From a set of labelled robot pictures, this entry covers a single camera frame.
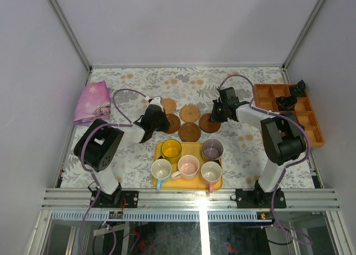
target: cup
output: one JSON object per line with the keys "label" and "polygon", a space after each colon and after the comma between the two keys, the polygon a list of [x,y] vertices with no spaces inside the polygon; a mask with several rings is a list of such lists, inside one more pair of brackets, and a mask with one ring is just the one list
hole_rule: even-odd
{"label": "cup", "polygon": [[161,190],[162,184],[171,178],[172,165],[168,160],[157,159],[151,166],[151,174],[157,179],[157,190]]}
{"label": "cup", "polygon": [[221,142],[217,140],[208,140],[202,145],[201,156],[203,161],[219,160],[223,155],[224,148]]}
{"label": "cup", "polygon": [[166,140],[161,146],[161,153],[164,159],[171,164],[176,164],[182,154],[182,145],[174,139]]}
{"label": "cup", "polygon": [[178,171],[172,174],[172,179],[183,178],[191,180],[196,177],[199,171],[199,161],[192,155],[185,155],[178,161]]}
{"label": "cup", "polygon": [[204,183],[209,187],[209,193],[212,193],[214,191],[214,184],[216,184],[223,175],[223,170],[218,163],[209,161],[204,163],[200,173]]}

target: floral pattern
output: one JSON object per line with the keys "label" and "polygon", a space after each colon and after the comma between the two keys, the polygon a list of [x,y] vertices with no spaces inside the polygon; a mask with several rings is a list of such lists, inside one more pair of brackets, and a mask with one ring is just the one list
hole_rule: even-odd
{"label": "floral pattern", "polygon": [[[172,98],[177,103],[176,115],[184,105],[197,106],[201,114],[211,112],[212,100],[217,99],[217,87],[222,80],[232,74],[247,76],[253,83],[283,83],[277,67],[241,67],[241,68],[118,68],[95,69],[90,83],[106,81],[113,93],[119,88],[136,89],[149,97],[161,95]],[[230,78],[225,87],[235,87],[240,101],[251,100],[249,84],[242,78]],[[138,119],[147,108],[147,102],[133,92],[121,92],[115,98],[120,109],[132,121]],[[109,122],[127,123],[113,108]],[[73,148],[87,130],[78,126],[74,135],[71,152],[65,162],[65,173],[61,187],[87,187],[93,180],[85,172]],[[111,163],[116,178],[124,188],[152,188],[150,166],[154,158],[154,149],[158,142],[177,139],[178,133],[165,134],[155,132],[152,139],[144,144],[133,144],[118,150]],[[214,134],[202,132],[200,142],[217,139],[224,146],[222,168],[225,189],[252,188],[254,181],[262,175],[267,161],[261,133],[248,124],[228,121]],[[287,170],[282,182],[283,188],[313,188],[309,164],[304,162]]]}

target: yellow cup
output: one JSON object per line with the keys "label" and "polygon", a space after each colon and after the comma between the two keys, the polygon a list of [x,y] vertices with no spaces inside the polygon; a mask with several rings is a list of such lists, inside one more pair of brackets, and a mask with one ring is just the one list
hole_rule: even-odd
{"label": "yellow cup", "polygon": [[174,139],[164,141],[161,146],[161,153],[164,159],[168,160],[171,164],[176,164],[182,154],[182,145]]}

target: wooden coaster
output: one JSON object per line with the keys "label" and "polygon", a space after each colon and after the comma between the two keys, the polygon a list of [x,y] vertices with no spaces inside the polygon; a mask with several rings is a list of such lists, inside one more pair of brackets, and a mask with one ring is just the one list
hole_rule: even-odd
{"label": "wooden coaster", "polygon": [[204,114],[202,117],[199,119],[199,127],[202,129],[202,131],[212,134],[216,133],[219,131],[221,123],[220,122],[213,122],[210,121],[211,114],[207,113]]}
{"label": "wooden coaster", "polygon": [[196,122],[200,118],[200,110],[196,106],[186,105],[179,111],[179,117],[185,122]]}
{"label": "wooden coaster", "polygon": [[183,142],[197,142],[201,135],[201,130],[195,123],[184,123],[178,131],[179,138]]}
{"label": "wooden coaster", "polygon": [[166,111],[166,114],[172,114],[177,108],[176,101],[170,98],[164,98],[162,105]]}
{"label": "wooden coaster", "polygon": [[169,121],[169,129],[163,131],[166,134],[173,134],[180,128],[180,119],[177,115],[168,114],[167,119]]}

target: pink cloth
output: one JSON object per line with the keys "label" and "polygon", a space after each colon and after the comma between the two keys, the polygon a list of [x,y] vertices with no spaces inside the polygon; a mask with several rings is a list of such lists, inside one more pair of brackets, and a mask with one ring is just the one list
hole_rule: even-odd
{"label": "pink cloth", "polygon": [[85,86],[74,116],[75,124],[88,124],[96,119],[110,117],[110,96],[105,81]]}

